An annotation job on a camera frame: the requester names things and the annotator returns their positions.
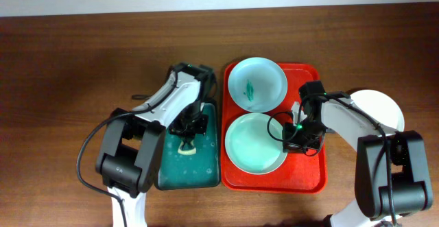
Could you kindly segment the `green yellow sponge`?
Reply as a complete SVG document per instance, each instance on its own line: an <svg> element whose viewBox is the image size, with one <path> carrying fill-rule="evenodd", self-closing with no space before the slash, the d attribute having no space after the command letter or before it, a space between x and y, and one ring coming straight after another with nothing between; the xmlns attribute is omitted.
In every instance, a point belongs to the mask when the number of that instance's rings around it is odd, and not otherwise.
<svg viewBox="0 0 439 227"><path fill-rule="evenodd" d="M192 156L196 154L197 149L193 143L193 141L181 141L178 147L178 153L183 156Z"/></svg>

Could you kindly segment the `light green plate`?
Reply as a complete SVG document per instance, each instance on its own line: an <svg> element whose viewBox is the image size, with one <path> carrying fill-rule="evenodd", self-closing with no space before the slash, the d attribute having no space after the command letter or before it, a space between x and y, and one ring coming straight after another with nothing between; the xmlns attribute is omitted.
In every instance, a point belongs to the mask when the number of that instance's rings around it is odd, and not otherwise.
<svg viewBox="0 0 439 227"><path fill-rule="evenodd" d="M287 158L283 144L279 141L282 131L282 125L266 114L242 115L226 131L226 153L231 162L246 173L271 173Z"/></svg>

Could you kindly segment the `light blue plate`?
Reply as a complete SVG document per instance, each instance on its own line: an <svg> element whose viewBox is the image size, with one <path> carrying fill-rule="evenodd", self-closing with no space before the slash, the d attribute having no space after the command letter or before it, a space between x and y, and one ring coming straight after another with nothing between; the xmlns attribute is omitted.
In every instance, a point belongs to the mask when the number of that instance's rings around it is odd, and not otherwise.
<svg viewBox="0 0 439 227"><path fill-rule="evenodd" d="M229 74L228 92L233 101L248 112L269 112L287 94L287 77L280 66L261 57L237 63Z"/></svg>

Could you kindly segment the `white plate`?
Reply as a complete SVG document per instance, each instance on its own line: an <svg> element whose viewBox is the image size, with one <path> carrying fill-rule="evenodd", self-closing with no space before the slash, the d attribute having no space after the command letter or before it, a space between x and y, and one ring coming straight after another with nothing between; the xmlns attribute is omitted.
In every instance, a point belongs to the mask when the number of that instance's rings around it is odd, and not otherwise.
<svg viewBox="0 0 439 227"><path fill-rule="evenodd" d="M376 90L359 90L351 99L368 115L385 126L400 132L405 129L405 119L399 105L388 95Z"/></svg>

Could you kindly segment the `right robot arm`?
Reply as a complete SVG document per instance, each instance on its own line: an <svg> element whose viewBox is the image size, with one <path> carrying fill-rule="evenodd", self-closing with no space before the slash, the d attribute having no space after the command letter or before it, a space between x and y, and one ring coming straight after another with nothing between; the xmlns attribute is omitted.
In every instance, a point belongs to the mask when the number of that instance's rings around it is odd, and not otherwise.
<svg viewBox="0 0 439 227"><path fill-rule="evenodd" d="M415 131L388 127L360 109L350 95L304 83L298 110L288 115L281 142L287 153L322 149L325 134L339 134L356 152L355 199L323 226L398 226L398 218L431 208L434 195L425 144Z"/></svg>

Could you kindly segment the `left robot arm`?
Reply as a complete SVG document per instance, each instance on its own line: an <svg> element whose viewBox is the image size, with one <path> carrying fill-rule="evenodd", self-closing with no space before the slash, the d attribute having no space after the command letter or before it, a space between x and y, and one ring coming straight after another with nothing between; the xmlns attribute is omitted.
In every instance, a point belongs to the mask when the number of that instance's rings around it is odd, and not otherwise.
<svg viewBox="0 0 439 227"><path fill-rule="evenodd" d="M145 196L158 181L165 135L188 146L206 133L209 118L202 111L215 83L212 68L180 63L145 103L118 108L105 121L95 169L112 198L114 226L146 225Z"/></svg>

